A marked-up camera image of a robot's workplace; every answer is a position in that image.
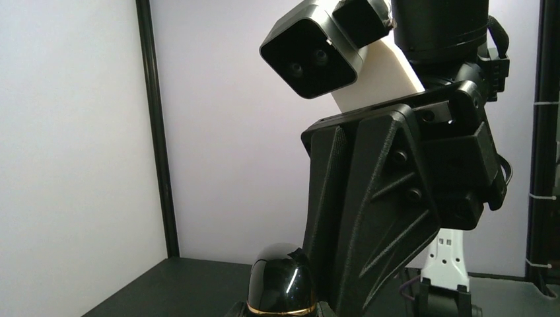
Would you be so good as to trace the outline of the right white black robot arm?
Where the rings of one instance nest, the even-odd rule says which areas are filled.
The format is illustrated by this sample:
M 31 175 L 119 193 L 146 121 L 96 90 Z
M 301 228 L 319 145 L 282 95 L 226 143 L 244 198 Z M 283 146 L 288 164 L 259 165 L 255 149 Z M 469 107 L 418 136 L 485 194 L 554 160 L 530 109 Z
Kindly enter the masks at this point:
M 507 192 L 484 106 L 504 89 L 508 38 L 488 2 L 392 5 L 396 45 L 425 91 L 369 101 L 302 134 L 318 316 L 362 316 L 438 233 L 474 229 Z

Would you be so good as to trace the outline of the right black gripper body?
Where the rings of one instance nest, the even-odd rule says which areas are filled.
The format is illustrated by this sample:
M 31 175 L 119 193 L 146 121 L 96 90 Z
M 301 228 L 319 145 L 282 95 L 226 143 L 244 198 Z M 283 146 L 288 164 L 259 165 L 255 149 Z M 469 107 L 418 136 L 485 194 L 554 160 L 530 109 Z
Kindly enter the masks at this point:
M 424 68 L 423 78 L 427 91 L 322 119 L 302 142 L 317 160 L 320 134 L 341 132 L 350 211 L 402 206 L 430 213 L 442 228 L 472 230 L 483 208 L 498 210 L 507 192 L 484 109 L 494 94 L 475 63 L 449 73 Z

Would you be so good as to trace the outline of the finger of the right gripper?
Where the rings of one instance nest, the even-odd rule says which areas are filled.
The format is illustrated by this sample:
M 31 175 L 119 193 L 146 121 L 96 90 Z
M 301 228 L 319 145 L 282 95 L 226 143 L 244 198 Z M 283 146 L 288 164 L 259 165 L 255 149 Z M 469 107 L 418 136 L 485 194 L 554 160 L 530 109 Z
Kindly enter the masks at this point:
M 357 263 L 363 181 L 356 138 L 340 125 L 307 133 L 310 177 L 303 248 L 318 296 L 343 302 Z
M 403 104 L 357 126 L 329 294 L 338 316 L 364 315 L 437 233 L 416 127 Z

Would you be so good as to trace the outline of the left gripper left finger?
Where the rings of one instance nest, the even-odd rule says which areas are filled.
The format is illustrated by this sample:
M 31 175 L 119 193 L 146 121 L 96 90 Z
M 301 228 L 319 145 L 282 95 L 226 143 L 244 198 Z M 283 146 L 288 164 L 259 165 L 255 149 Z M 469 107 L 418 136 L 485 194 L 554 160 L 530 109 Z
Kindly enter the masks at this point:
M 241 301 L 234 303 L 224 317 L 247 317 L 246 303 Z

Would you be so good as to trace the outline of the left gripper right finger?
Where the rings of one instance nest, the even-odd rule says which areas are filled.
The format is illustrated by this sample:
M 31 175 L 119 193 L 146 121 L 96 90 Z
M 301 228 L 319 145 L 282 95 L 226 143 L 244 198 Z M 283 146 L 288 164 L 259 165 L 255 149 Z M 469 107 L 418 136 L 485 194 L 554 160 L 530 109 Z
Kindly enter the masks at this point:
M 325 301 L 317 303 L 317 317 L 337 317 L 336 313 Z

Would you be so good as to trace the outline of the black corner post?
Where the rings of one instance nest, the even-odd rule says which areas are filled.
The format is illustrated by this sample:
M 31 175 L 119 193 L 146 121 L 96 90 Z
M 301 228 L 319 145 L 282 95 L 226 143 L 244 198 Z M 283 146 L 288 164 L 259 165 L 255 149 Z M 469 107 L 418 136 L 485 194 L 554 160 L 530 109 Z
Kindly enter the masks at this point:
M 170 179 L 151 2 L 136 0 L 135 4 L 166 251 L 169 258 L 179 258 L 180 246 Z
M 536 81 L 534 86 L 528 233 L 525 278 L 547 299 L 556 299 L 549 288 L 550 239 L 553 214 L 559 205 L 554 194 L 557 176 L 559 115 L 559 2 L 540 1 Z

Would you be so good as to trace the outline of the left black corner post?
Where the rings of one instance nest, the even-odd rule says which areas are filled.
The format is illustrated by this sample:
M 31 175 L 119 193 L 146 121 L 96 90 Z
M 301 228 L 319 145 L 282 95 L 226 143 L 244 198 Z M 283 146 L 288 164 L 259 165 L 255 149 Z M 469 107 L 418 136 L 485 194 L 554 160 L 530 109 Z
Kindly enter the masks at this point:
M 135 4 L 166 251 L 169 258 L 179 258 L 180 246 L 170 179 L 151 2 L 136 0 Z

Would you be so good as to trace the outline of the black gold charging case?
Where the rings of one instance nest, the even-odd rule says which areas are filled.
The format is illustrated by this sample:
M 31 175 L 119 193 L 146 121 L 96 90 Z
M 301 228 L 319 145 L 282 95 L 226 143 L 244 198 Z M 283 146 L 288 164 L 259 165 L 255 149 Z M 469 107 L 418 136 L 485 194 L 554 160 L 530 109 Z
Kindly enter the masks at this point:
M 250 272 L 248 316 L 317 316 L 318 300 L 310 262 L 301 247 L 265 247 Z

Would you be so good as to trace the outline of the right black corner post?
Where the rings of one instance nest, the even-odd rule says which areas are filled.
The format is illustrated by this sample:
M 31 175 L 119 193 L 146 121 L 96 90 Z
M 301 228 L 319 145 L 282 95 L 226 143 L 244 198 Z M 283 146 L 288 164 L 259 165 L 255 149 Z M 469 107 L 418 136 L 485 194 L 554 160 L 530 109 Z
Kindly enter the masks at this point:
M 528 233 L 525 278 L 547 299 L 556 299 L 549 288 L 550 239 L 553 214 L 559 205 L 554 194 L 557 176 L 559 115 L 559 2 L 540 1 L 536 81 L 534 86 Z

